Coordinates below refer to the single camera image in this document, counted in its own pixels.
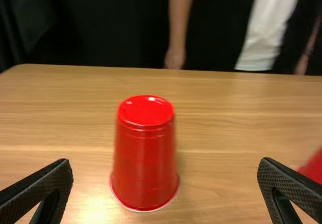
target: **red object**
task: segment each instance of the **red object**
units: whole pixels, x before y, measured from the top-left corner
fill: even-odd
[[[322,149],[320,149],[307,163],[301,167],[299,173],[322,184]]]
[[[174,109],[157,96],[135,96],[117,112],[114,196],[127,208],[152,211],[167,205],[179,188]]]

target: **table surface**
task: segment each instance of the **table surface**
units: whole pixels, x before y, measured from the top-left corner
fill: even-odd
[[[62,223],[271,223],[258,163],[296,169],[320,147],[321,91],[320,77],[15,66],[0,75],[0,189],[68,158],[74,184]],[[143,94],[176,109],[182,184],[168,207],[134,213],[108,183],[117,106]]]

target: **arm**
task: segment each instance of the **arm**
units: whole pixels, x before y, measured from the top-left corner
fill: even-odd
[[[306,44],[307,51],[312,51],[312,49],[314,48],[317,32],[319,31],[320,25],[321,25],[321,15],[318,16],[314,26],[314,30]],[[305,52],[301,56],[300,60],[298,61],[294,74],[304,75],[306,73],[308,60],[309,60],[309,53]]]
[[[169,0],[169,48],[165,67],[181,69],[186,59],[186,36],[193,0]]]

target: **black shirt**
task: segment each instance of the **black shirt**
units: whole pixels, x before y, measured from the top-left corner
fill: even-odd
[[[273,71],[291,73],[314,26],[319,0],[299,0],[288,21]],[[242,50],[254,0],[194,0],[186,69],[233,70]]]

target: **black curtain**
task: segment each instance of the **black curtain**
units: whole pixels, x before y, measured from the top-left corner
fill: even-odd
[[[58,22],[30,62],[162,67],[168,0],[55,0]]]
[[[0,0],[0,71],[25,62],[55,20],[51,0]]]

